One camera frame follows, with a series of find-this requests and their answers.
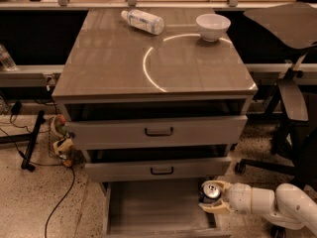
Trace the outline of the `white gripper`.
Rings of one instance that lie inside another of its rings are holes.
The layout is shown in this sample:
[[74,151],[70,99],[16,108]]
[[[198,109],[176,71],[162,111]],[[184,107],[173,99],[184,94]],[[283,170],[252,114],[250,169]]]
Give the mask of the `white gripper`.
[[224,198],[212,203],[199,203],[199,207],[212,214],[229,214],[231,208],[238,213],[252,212],[252,189],[244,183],[228,183],[222,180],[208,180],[202,184],[207,191],[224,190]]

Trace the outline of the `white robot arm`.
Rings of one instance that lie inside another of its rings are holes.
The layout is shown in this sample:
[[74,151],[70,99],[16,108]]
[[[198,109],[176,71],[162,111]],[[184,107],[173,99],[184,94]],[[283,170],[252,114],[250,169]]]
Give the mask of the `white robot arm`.
[[317,235],[317,204],[290,183],[271,190],[245,183],[208,180],[201,185],[199,206],[212,214],[255,214],[278,227],[291,230],[306,227]]

